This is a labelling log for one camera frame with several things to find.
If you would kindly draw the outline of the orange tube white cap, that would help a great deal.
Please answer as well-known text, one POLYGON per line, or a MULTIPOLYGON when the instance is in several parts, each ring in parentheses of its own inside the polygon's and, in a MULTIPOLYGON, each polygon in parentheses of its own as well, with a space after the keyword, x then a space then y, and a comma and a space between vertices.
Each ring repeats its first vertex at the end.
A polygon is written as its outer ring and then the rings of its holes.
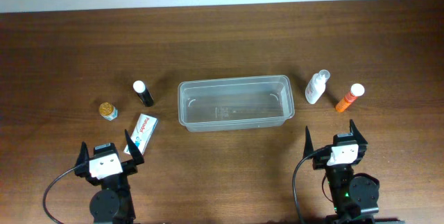
POLYGON ((350 91, 336 104, 335 110, 337 112, 345 111, 357 98, 365 93, 365 88, 362 84, 355 83, 351 86, 350 91))

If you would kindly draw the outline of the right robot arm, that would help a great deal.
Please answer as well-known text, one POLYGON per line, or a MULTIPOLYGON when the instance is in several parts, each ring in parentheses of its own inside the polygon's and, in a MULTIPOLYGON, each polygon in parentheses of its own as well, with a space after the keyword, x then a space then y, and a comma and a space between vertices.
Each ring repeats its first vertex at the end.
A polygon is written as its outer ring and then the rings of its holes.
POLYGON ((305 147, 300 168, 307 160, 314 170, 324 170, 323 182, 329 184, 334 214, 325 217, 325 223, 401 223, 396 218, 376 219, 379 212, 379 180, 355 173, 353 166, 364 158, 368 142, 350 121, 349 133, 337 134, 333 143, 314 149, 309 129, 305 129, 305 147))

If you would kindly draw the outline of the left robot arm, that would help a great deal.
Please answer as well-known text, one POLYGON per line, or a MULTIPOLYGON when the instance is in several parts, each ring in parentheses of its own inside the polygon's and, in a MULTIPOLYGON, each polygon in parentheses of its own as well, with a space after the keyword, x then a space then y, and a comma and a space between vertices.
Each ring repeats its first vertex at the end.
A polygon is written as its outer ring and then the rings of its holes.
POLYGON ((90 200, 89 211, 94 223, 133 223, 136 219, 128 176, 137 173, 137 166, 144 157, 124 131, 131 159, 122 162, 113 143, 94 148, 89 156, 86 143, 82 143, 75 163, 74 173, 94 186, 100 186, 90 200))

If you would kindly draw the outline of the black bottle white cap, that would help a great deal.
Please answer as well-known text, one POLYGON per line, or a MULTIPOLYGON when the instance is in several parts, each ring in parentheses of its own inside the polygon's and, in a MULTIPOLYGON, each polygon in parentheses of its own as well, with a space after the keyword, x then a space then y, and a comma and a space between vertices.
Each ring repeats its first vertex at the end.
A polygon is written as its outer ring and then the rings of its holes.
POLYGON ((153 100, 153 98, 152 98, 148 88, 145 86, 143 81, 136 80, 133 83, 133 89, 136 92, 136 94, 138 95, 138 97, 141 100, 141 102, 146 107, 151 107, 151 106, 154 105, 154 100, 153 100))

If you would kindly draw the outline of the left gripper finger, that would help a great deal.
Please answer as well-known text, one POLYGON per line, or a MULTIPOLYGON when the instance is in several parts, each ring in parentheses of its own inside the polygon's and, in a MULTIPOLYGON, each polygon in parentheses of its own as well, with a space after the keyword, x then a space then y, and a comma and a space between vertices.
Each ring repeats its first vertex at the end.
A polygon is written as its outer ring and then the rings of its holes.
POLYGON ((128 151, 130 155, 133 158, 133 161, 136 165, 143 164, 144 163, 144 157, 138 147, 135 145, 135 143, 130 138, 130 135, 128 134, 127 130, 124 130, 125 137, 126 137, 126 143, 128 146, 128 151))
POLYGON ((87 149, 87 144, 83 141, 80 146, 80 152, 76 160, 75 166, 80 168, 82 166, 88 165, 89 163, 89 152, 87 149))

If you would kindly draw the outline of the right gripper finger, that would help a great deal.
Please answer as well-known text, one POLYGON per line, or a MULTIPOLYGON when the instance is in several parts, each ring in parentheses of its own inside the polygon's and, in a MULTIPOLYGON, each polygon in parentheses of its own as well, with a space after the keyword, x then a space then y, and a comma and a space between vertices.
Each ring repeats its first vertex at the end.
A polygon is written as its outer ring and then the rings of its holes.
POLYGON ((368 142, 362 136, 362 134, 358 131, 354 121, 350 120, 350 132, 353 134, 358 145, 367 145, 368 142))
POLYGON ((303 151, 303 159, 310 159, 314 153, 314 147, 311 140, 311 134, 309 128, 305 126, 305 145, 303 151))

